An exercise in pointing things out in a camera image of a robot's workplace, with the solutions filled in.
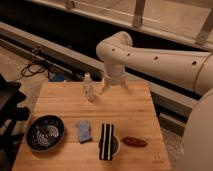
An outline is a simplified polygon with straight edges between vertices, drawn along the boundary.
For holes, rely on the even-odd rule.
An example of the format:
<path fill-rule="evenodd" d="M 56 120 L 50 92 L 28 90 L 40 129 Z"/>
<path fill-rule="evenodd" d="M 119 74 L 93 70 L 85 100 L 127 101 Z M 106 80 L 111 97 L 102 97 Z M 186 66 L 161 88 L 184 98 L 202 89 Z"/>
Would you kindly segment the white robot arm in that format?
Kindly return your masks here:
<path fill-rule="evenodd" d="M 100 41 L 96 54 L 108 85 L 124 83 L 125 69 L 131 67 L 200 95 L 173 171 L 213 171 L 213 53 L 135 48 L 130 34 L 120 31 Z"/>

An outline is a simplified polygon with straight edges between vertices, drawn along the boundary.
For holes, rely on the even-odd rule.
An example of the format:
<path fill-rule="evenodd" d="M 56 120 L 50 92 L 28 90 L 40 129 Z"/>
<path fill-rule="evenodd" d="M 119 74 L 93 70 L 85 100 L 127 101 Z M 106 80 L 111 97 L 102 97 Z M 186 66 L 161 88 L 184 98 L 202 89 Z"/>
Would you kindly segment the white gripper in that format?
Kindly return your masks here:
<path fill-rule="evenodd" d="M 125 79 L 126 79 L 125 74 L 115 77 L 115 76 L 109 76 L 107 73 L 104 73 L 103 78 L 104 78 L 104 83 L 100 93 L 104 93 L 105 91 L 109 89 L 110 86 L 115 86 L 115 85 L 121 85 L 123 89 L 128 90 L 128 85 L 125 82 Z"/>

